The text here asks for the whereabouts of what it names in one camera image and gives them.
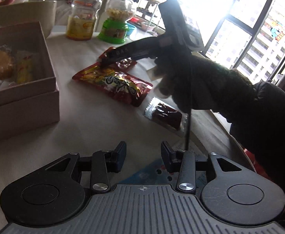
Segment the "red lid plastic jar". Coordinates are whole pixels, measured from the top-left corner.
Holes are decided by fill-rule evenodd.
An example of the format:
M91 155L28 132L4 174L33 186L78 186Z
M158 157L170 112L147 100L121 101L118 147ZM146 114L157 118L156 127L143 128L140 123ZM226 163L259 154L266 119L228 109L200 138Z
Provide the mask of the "red lid plastic jar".
M93 36L102 0L72 0L66 37L75 41L87 41Z

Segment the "red yellow chip bag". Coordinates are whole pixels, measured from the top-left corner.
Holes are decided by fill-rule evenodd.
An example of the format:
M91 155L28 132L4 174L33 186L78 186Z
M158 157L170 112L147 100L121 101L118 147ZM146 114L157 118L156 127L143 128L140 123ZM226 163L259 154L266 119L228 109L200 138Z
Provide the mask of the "red yellow chip bag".
M99 62L77 72L73 80L87 83L119 102L139 107L153 85L122 71L120 68L101 67Z

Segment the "metal shelf rack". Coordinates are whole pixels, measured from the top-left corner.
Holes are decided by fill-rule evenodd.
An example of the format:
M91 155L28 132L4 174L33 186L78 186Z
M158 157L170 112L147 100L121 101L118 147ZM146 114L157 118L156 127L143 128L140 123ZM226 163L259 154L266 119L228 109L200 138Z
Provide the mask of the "metal shelf rack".
M131 23L144 31L164 30L163 20L159 11L159 5L163 0L133 0L136 5L136 13Z

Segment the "red peanut snack packet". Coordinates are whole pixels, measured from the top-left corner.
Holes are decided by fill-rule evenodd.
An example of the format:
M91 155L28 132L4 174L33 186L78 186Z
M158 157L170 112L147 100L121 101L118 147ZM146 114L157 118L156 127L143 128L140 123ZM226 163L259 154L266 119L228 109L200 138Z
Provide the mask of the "red peanut snack packet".
M106 60L108 59L108 54L115 50L116 47L109 47L107 50L105 50L99 57L98 62L102 65ZM109 63L108 66L111 68L118 68L123 72L129 72L131 69L133 69L137 64L137 61L133 60L132 58L116 58L114 59L113 63Z

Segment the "dark red jerky packet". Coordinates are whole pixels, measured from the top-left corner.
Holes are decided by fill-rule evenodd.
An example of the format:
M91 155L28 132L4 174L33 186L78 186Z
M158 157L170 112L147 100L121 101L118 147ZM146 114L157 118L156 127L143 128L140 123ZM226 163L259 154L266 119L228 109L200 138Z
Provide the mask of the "dark red jerky packet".
M145 109L144 116L180 137L185 136L188 121L187 114L176 110L159 98L154 97L151 99Z

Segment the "green gumball candy dispenser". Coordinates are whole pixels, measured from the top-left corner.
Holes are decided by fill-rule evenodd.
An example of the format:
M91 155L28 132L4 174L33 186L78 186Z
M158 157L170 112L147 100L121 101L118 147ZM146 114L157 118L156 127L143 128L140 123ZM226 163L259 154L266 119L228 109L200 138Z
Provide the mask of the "green gumball candy dispenser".
M112 44L123 44L127 36L127 22L136 12L136 6L132 0L110 0L105 12L107 19L104 21L98 38Z

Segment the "yellow puffed snack packet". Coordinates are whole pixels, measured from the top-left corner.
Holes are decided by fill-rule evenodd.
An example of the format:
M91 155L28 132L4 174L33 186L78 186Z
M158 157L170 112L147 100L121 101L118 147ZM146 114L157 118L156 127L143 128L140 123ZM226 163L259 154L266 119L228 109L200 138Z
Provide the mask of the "yellow puffed snack packet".
M18 85L33 81L33 56L22 57L16 67L16 83Z

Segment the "teal plastic basin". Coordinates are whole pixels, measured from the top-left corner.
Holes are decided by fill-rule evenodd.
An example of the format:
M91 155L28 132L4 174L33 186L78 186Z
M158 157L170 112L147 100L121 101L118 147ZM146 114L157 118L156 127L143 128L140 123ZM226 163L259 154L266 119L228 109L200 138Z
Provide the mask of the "teal plastic basin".
M136 26L128 23L127 24L128 30L127 30L127 37L129 37L137 28Z

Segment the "pink cardboard box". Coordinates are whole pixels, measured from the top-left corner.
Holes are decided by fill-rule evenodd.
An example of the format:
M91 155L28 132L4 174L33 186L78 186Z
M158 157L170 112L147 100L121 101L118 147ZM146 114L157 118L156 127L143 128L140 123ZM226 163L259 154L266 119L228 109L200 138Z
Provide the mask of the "pink cardboard box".
M40 23L1 27L0 141L59 120L59 89Z

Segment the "cream oval container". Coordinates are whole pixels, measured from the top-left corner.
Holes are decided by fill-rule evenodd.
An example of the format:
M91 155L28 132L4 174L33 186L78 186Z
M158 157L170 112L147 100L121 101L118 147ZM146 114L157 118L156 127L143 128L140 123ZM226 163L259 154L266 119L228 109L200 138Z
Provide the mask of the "cream oval container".
M0 6L0 27L39 22L44 37L55 24L57 1L31 1Z

